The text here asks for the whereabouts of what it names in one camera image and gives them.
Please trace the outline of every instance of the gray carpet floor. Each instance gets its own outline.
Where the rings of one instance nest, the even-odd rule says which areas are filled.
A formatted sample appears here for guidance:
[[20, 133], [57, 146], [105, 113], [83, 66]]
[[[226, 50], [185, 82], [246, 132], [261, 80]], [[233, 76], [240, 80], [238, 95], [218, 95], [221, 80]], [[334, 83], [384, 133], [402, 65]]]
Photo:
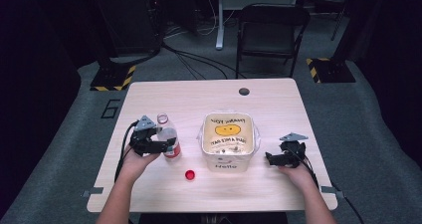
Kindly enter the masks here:
[[[346, 20], [332, 42], [329, 38], [335, 23], [312, 17], [294, 74], [328, 174], [354, 204], [365, 223], [422, 223], [422, 171], [401, 150], [385, 125], [376, 96], [358, 67], [347, 62], [356, 83], [316, 84], [312, 79], [306, 58], [332, 56], [345, 23]], [[181, 33], [164, 41], [175, 49], [234, 68], [236, 28], [226, 29], [222, 51], [215, 50], [215, 38], [216, 30], [207, 36]], [[117, 60], [123, 62], [134, 58]], [[187, 61], [205, 79], [224, 79], [222, 73], [213, 67]], [[126, 91], [90, 92], [90, 83], [98, 68], [97, 63], [92, 63], [79, 69], [82, 85], [78, 97], [0, 223], [94, 223], [97, 219], [98, 214], [87, 210], [88, 198], [81, 195], [94, 186], [116, 122], [116, 117], [102, 118], [103, 111], [109, 100], [118, 100], [112, 102], [118, 107], [118, 116], [126, 95]], [[234, 79], [231, 69], [220, 68], [229, 79]], [[132, 81], [195, 79], [174, 53], [163, 49], [156, 57], [136, 67]], [[338, 199], [338, 203], [333, 210], [338, 223], [359, 223], [344, 199]], [[137, 216], [137, 213], [131, 214], [132, 221], [136, 221]], [[305, 223], [303, 211], [290, 212], [288, 218], [290, 223]]]

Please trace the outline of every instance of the black cable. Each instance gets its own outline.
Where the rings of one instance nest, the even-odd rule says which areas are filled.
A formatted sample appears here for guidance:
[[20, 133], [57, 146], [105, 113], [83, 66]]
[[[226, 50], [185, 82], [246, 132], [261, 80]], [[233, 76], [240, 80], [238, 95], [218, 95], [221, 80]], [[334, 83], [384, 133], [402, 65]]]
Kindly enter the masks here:
[[155, 57], [158, 53], [159, 53], [159, 49], [156, 49], [144, 58], [139, 58], [139, 59], [136, 59], [136, 60], [133, 60], [133, 61], [130, 61], [130, 62], [124, 62], [124, 63], [117, 63], [117, 62], [111, 61], [111, 63], [114, 64], [114, 65], [117, 65], [117, 66], [130, 67], [130, 66], [134, 66], [134, 65], [146, 62], [149, 59]]
[[293, 151], [291, 151], [288, 147], [287, 147], [287, 150], [289, 151], [289, 152], [291, 152], [294, 156], [295, 156], [295, 158], [299, 161], [299, 162], [301, 162], [306, 168], [307, 168], [307, 170], [308, 170], [308, 172], [310, 173], [310, 175], [311, 175], [311, 177], [313, 178], [313, 180], [314, 180], [314, 183], [316, 184], [316, 187], [317, 188], [319, 188], [319, 184], [318, 184], [318, 182], [317, 182], [317, 175], [314, 173], [314, 169], [312, 168], [312, 165], [311, 165], [311, 167], [307, 164], [307, 163], [305, 163], [295, 152], [293, 152]]
[[178, 26], [173, 26], [173, 27], [167, 29], [167, 31], [165, 32], [164, 39], [166, 39], [167, 37], [177, 35], [179, 33], [181, 33], [181, 28], [178, 27]]
[[245, 73], [245, 74], [253, 74], [253, 75], [264, 75], [264, 76], [273, 76], [273, 77], [276, 77], [277, 78], [277, 76], [283, 76], [283, 77], [285, 77], [286, 75], [285, 74], [283, 74], [283, 73], [281, 73], [281, 72], [279, 72], [279, 73], [270, 73], [270, 72], [254, 72], [254, 71], [243, 71], [242, 73]]
[[202, 76], [202, 74], [200, 74], [198, 71], [196, 71], [195, 69], [193, 69], [193, 68], [189, 65], [189, 63], [188, 63], [188, 62], [186, 62], [186, 61], [183, 59], [182, 55], [180, 55], [180, 54], [177, 54], [177, 53], [176, 53], [176, 56], [179, 58], [180, 62], [182, 62], [182, 63], [185, 65], [186, 69], [189, 71], [189, 73], [192, 75], [192, 77], [194, 77], [194, 78], [195, 78], [195, 80], [198, 80], [198, 78], [195, 76], [195, 74], [193, 74], [193, 72], [195, 72], [195, 73], [196, 73], [198, 76], [200, 76], [202, 79], [206, 80], [206, 79], [205, 79], [205, 77], [204, 77], [204, 76]]
[[132, 147], [124, 154], [123, 160], [127, 157], [127, 154], [132, 150]]
[[225, 67], [225, 68], [228, 68], [228, 69], [230, 69], [230, 70], [232, 70], [232, 71], [236, 72], [236, 70], [235, 70], [235, 69], [233, 69], [233, 68], [231, 68], [231, 67], [229, 67], [229, 66], [227, 66], [227, 65], [225, 65], [225, 64], [223, 64], [223, 63], [220, 63], [220, 62], [217, 62], [217, 61], [215, 61], [215, 60], [212, 60], [212, 59], [209, 59], [209, 58], [206, 58], [206, 57], [203, 57], [203, 56], [199, 56], [199, 55], [196, 55], [196, 54], [192, 54], [192, 53], [188, 53], [188, 52], [184, 52], [184, 51], [176, 50], [176, 49], [174, 49], [174, 48], [169, 47], [169, 46], [168, 46], [168, 45], [166, 45], [164, 42], [162, 43], [162, 47], [163, 47], [164, 49], [166, 49], [166, 50], [170, 51], [170, 52], [173, 52], [173, 53], [179, 54], [179, 55], [184, 56], [184, 57], [186, 57], [186, 58], [189, 58], [189, 59], [192, 59], [192, 60], [194, 60], [194, 61], [197, 61], [197, 62], [201, 62], [201, 63], [207, 64], [207, 65], [209, 65], [209, 66], [212, 66], [212, 67], [216, 68], [217, 70], [219, 70], [219, 71], [220, 71], [220, 72], [224, 75], [224, 77], [225, 77], [225, 79], [226, 79], [226, 80], [227, 80], [228, 78], [227, 78], [227, 75], [224, 73], [224, 71], [222, 71], [220, 68], [216, 67], [215, 65], [213, 65], [213, 64], [211, 64], [211, 63], [208, 63], [208, 62], [205, 62], [205, 61], [209, 61], [209, 62], [216, 63], [216, 64], [218, 64], [218, 65], [221, 65], [221, 66], [223, 66], [223, 67]]
[[[335, 188], [335, 190], [337, 192], [341, 192], [341, 190], [337, 187], [337, 185], [335, 185], [334, 182], [331, 181], [331, 185]], [[344, 200], [348, 203], [348, 205], [351, 207], [351, 209], [353, 210], [354, 214], [357, 216], [357, 218], [359, 219], [359, 222], [361, 224], [364, 224], [362, 217], [360, 216], [359, 212], [357, 211], [357, 209], [354, 207], [354, 205], [350, 202], [350, 200], [343, 194], [342, 197], [344, 198]]]
[[237, 18], [233, 18], [233, 20], [228, 19], [224, 23], [224, 27], [227, 27], [227, 28], [236, 27], [237, 24], [238, 24]]
[[114, 182], [117, 180], [118, 175], [120, 174], [120, 170], [123, 167], [124, 158], [126, 157], [126, 155], [124, 154], [124, 147], [126, 145], [127, 135], [129, 134], [130, 129], [133, 128], [133, 127], [135, 127], [138, 122], [139, 122], [139, 120], [131, 123], [130, 126], [126, 130], [126, 133], [124, 134], [123, 143], [121, 145], [120, 158], [118, 160], [117, 169], [115, 170]]

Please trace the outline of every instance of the clear plastic bottle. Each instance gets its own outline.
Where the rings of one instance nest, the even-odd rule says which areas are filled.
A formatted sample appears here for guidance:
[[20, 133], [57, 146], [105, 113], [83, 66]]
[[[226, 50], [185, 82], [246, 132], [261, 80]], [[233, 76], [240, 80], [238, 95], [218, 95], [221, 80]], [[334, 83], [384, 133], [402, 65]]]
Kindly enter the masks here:
[[164, 152], [165, 157], [174, 160], [176, 157], [180, 156], [181, 150], [179, 139], [177, 137], [176, 127], [174, 126], [173, 122], [168, 118], [167, 114], [164, 112], [158, 114], [157, 122], [157, 138], [159, 141], [168, 141], [173, 137], [176, 138], [174, 144], [168, 147], [167, 151]]

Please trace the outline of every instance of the red cap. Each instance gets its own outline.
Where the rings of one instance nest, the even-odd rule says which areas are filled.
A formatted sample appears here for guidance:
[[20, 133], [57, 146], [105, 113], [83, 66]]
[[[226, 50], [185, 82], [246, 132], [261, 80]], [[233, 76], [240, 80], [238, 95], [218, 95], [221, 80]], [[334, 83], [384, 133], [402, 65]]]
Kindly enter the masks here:
[[188, 179], [189, 181], [190, 181], [190, 180], [193, 180], [193, 178], [195, 178], [195, 172], [194, 172], [194, 171], [192, 171], [192, 170], [187, 170], [187, 171], [185, 172], [185, 177], [186, 177], [186, 179]]

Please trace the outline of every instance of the chair leg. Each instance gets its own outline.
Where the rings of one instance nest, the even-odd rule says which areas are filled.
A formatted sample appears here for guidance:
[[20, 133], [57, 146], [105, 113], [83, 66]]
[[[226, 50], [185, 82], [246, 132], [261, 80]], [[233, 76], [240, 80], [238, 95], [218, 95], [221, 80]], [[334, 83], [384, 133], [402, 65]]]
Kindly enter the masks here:
[[289, 77], [290, 78], [293, 77], [293, 72], [295, 71], [296, 59], [297, 59], [297, 56], [294, 56], [293, 57], [293, 60], [292, 60], [291, 73], [289, 74]]
[[239, 60], [240, 60], [240, 56], [239, 54], [236, 54], [236, 79], [238, 79], [239, 77]]

